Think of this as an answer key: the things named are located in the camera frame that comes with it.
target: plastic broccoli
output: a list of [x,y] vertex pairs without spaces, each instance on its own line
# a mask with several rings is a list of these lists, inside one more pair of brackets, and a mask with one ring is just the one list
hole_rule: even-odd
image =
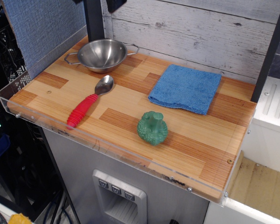
[[161,113],[146,112],[137,125],[140,138],[153,146],[163,142],[168,135],[168,127],[163,118]]

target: blue towel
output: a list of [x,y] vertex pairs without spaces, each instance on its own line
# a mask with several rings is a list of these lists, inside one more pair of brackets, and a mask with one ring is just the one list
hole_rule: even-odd
[[171,64],[148,99],[157,105],[206,115],[220,79],[220,74]]

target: stainless steel bowl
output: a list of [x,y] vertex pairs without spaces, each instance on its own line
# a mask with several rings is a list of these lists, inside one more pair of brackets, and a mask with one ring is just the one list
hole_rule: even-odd
[[[137,47],[136,52],[127,53],[127,45]],[[107,73],[115,70],[127,55],[137,54],[139,47],[134,44],[123,44],[111,39],[100,39],[85,44],[78,52],[70,53],[65,57],[68,64],[83,64],[91,71],[97,73]],[[69,62],[69,55],[77,54],[79,62]]]

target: wooden countertop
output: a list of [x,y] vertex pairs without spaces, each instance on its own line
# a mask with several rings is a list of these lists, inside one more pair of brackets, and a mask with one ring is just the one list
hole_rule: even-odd
[[[67,53],[77,52],[86,43],[87,37]],[[73,137],[91,142],[90,134],[112,143],[126,152],[103,142],[100,147],[159,173],[173,184],[220,201],[255,110],[256,104],[250,102],[254,85],[223,77],[206,116],[161,107],[151,103],[148,94],[171,63],[138,53],[127,56],[109,73],[114,89],[99,97],[77,130],[67,130],[54,120],[66,123],[71,111],[94,93],[105,74],[91,72],[81,64],[67,64],[66,54],[10,99],[21,107],[9,103],[9,108],[24,116],[35,111],[40,114],[33,115],[36,124],[42,120]],[[161,112],[169,129],[165,142],[157,146],[137,135],[137,123],[148,111]]]

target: screw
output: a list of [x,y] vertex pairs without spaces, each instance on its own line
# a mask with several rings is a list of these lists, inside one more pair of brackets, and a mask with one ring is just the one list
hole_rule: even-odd
[[234,163],[233,160],[227,160],[227,162],[228,162],[229,164],[233,164],[233,163]]

